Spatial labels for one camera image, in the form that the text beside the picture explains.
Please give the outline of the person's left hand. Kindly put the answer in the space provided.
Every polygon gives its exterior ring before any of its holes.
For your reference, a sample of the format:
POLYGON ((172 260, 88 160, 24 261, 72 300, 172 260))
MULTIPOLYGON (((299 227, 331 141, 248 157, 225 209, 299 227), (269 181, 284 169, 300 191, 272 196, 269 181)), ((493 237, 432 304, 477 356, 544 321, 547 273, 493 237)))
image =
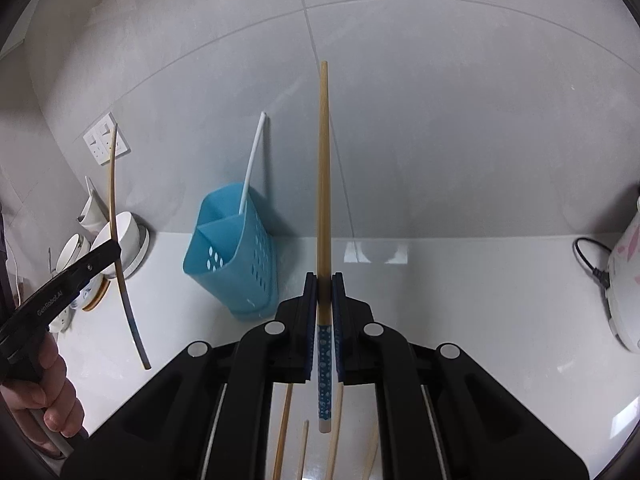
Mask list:
POLYGON ((76 436, 82 429, 85 412, 50 334, 40 346, 39 363, 43 368, 40 382, 7 380, 1 386, 1 394, 23 434, 40 448, 50 448, 52 442, 34 421, 30 410, 43 410, 47 428, 66 438, 76 436))

